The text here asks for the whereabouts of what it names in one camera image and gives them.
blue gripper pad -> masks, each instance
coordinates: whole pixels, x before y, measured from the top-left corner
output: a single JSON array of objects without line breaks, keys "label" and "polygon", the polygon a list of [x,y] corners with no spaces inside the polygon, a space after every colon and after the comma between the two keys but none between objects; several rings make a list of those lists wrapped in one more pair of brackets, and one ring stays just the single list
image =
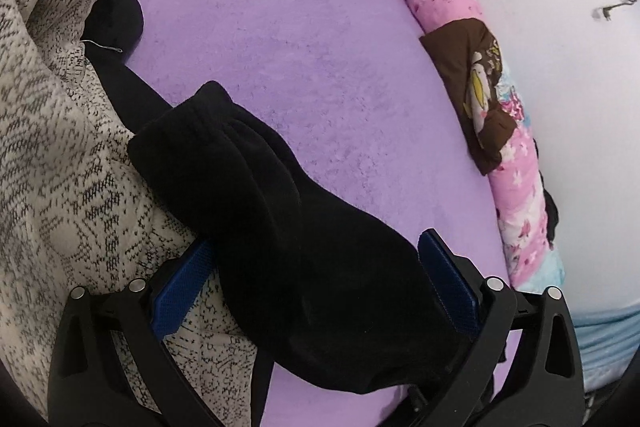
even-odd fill
[{"label": "blue gripper pad", "polygon": [[153,301],[151,329],[158,340],[175,333],[214,269],[209,241],[195,241]]},{"label": "blue gripper pad", "polygon": [[452,259],[453,254],[433,229],[418,240],[418,258],[429,276],[440,304],[456,331],[472,337],[481,330],[479,303]]}]

patterned knit fabric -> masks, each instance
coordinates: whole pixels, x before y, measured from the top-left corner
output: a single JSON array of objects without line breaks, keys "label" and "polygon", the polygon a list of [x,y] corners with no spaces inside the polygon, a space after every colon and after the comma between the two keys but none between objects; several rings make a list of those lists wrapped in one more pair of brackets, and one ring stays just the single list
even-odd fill
[{"label": "patterned knit fabric", "polygon": [[[0,358],[45,417],[68,292],[119,291],[193,240],[130,165],[130,133],[84,58],[94,1],[0,0]],[[215,277],[166,344],[228,427],[250,425],[255,346]],[[154,407],[120,352],[136,396]]]}]

white thread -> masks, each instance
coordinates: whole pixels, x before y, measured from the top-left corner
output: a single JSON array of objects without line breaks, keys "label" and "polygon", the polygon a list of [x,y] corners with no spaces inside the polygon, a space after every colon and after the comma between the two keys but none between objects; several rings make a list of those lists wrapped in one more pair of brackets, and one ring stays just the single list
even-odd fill
[{"label": "white thread", "polygon": [[98,44],[98,42],[93,42],[90,41],[89,39],[83,39],[80,42],[91,42],[91,44],[95,44],[96,46],[98,46],[99,48],[102,48],[104,50],[112,50],[118,53],[122,53],[122,50],[120,48],[112,48],[111,46],[103,46],[101,44]]}]

purple fleece fabric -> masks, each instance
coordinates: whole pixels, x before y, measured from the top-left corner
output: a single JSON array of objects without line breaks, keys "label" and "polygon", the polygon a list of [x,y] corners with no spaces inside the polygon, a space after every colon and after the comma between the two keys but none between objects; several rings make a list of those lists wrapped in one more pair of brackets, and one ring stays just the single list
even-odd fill
[{"label": "purple fleece fabric", "polygon": [[[489,183],[404,0],[139,1],[145,29],[128,64],[166,100],[219,81],[323,187],[414,245],[435,227],[507,280]],[[373,427],[401,395],[326,391],[276,366],[262,425]]]}]

brown fabric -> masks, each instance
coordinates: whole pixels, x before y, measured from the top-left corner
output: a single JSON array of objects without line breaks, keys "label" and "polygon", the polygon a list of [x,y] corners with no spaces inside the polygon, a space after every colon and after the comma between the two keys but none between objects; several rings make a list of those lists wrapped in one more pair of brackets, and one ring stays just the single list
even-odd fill
[{"label": "brown fabric", "polygon": [[[444,82],[469,154],[482,175],[488,174],[500,165],[500,149],[516,128],[513,118],[500,107],[495,93],[502,74],[498,43],[477,19],[450,22],[422,36],[420,42]],[[478,71],[486,76],[488,85],[481,82]],[[474,125],[474,107],[483,123],[476,121]]]}]

